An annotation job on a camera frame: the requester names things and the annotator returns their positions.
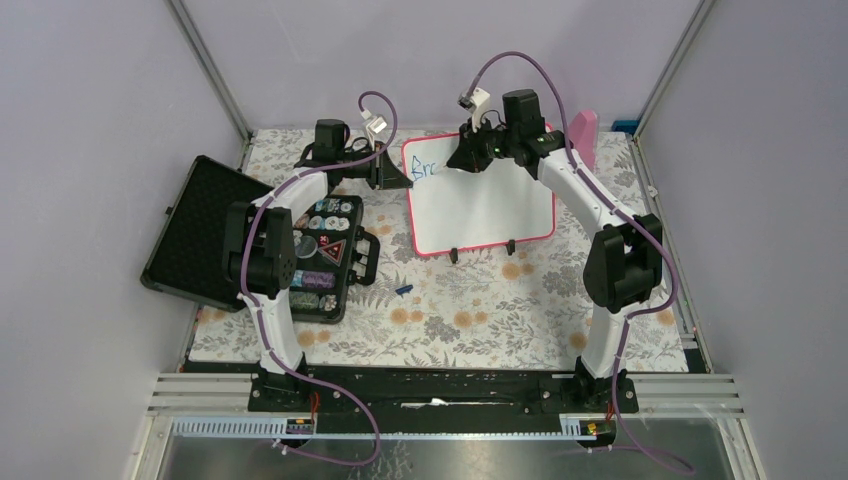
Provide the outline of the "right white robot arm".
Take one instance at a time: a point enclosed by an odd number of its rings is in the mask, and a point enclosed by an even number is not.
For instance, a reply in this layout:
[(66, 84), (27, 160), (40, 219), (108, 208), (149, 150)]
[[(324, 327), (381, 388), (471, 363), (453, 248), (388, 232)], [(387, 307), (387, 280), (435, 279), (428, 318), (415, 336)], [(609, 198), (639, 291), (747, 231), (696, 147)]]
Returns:
[(589, 237), (582, 281), (593, 303), (593, 324), (571, 391), (579, 407), (597, 412), (621, 382), (615, 363), (626, 344), (626, 317), (646, 305), (662, 281), (663, 226), (653, 214), (635, 214), (598, 183), (567, 133), (547, 127), (534, 90), (514, 90), (502, 100), (504, 118), (495, 126), (485, 117), (488, 92), (475, 88), (459, 98), (469, 118), (459, 127), (459, 145), (447, 165), (481, 173), (496, 159), (513, 159), (565, 203)]

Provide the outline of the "pink framed whiteboard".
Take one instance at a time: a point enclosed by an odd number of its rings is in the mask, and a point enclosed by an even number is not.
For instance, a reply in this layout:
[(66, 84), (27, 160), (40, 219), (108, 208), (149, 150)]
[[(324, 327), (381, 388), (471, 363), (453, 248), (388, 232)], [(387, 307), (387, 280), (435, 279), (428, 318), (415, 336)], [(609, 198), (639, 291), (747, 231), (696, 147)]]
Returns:
[(422, 257), (550, 237), (556, 197), (511, 159), (482, 173), (451, 169), (459, 135), (412, 138), (401, 149), (412, 245)]

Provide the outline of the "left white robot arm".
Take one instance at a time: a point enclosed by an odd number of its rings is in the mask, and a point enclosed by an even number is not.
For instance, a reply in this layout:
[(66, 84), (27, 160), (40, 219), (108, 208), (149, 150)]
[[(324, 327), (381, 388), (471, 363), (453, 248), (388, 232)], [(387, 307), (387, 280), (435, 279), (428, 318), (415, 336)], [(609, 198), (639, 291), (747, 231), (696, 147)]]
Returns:
[(269, 193), (235, 202), (227, 211), (223, 270), (238, 288), (261, 342), (260, 366), (279, 374), (272, 398), (288, 411), (309, 401), (310, 385), (299, 377), (304, 352), (296, 340), (290, 287), (297, 266), (294, 223), (342, 180), (363, 179), (373, 190), (408, 189), (412, 182), (391, 160), (388, 143), (377, 134), (388, 127), (380, 115), (366, 114), (361, 147), (341, 120), (317, 121), (314, 140), (293, 173)]

